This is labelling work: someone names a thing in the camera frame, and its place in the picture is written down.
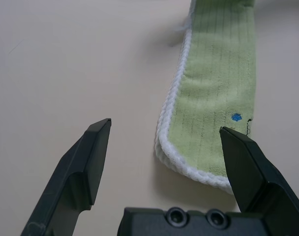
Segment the beige tabletop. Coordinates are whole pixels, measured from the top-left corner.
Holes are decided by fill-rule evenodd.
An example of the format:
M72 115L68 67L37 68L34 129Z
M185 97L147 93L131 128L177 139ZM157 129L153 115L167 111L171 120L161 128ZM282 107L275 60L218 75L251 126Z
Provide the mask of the beige tabletop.
M0 1L0 236L19 235L62 155L112 118L96 203L75 236L114 236L124 207L238 210L153 154L189 0ZM299 1L257 0L252 138L299 198Z

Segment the black plastic part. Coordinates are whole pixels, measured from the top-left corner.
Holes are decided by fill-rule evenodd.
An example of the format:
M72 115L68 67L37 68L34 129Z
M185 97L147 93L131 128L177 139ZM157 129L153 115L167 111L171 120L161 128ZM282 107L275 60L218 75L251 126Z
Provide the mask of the black plastic part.
M92 124L61 158L21 236L71 236L79 214L94 205L111 120Z
M228 213L230 224L224 230L214 228L199 211L188 211L187 224L174 227L160 209L126 208L118 236L269 236L260 214Z
M299 200L246 135L220 130L226 172L241 212L261 213L272 235L299 236Z
M224 230L228 227L228 217L220 210L212 209L207 212L207 220L214 228Z
M166 220L170 225L181 228L186 225L188 218L181 208L173 207L166 212Z

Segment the white piped edge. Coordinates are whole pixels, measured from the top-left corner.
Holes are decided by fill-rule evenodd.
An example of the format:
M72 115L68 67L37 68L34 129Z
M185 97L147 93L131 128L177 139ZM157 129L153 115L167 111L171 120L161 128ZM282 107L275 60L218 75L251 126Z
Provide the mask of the white piped edge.
M192 38L192 18L194 15L196 0L191 1L191 6L187 18L187 26L182 44L181 55L178 62L177 72L173 83L169 89L166 101L162 107L157 125L157 133L155 139L155 152L159 160L170 169L183 174L195 181L210 185L215 188L222 189L229 194L233 194L232 188L227 177L216 176L212 173L197 170L189 166L184 157L181 156L175 146L168 141L168 131L171 122L171 117L175 107L177 92L180 86L180 81L183 76L186 61L188 58L191 38Z

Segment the blue mark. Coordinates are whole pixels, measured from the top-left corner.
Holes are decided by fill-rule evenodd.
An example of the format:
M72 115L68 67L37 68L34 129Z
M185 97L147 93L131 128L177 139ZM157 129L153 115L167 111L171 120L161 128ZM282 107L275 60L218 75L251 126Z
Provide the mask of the blue mark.
M242 119L242 117L238 113L235 113L235 114L232 115L232 120L234 120L234 121L239 121L241 119Z

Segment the microfiber cloth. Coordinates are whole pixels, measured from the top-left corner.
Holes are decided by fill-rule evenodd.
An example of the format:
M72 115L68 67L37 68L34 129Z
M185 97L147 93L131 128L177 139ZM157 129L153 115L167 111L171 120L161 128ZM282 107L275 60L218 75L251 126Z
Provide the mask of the microfiber cloth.
M254 0L192 0L177 73L159 117L156 156L230 194L221 126L249 134L255 95Z

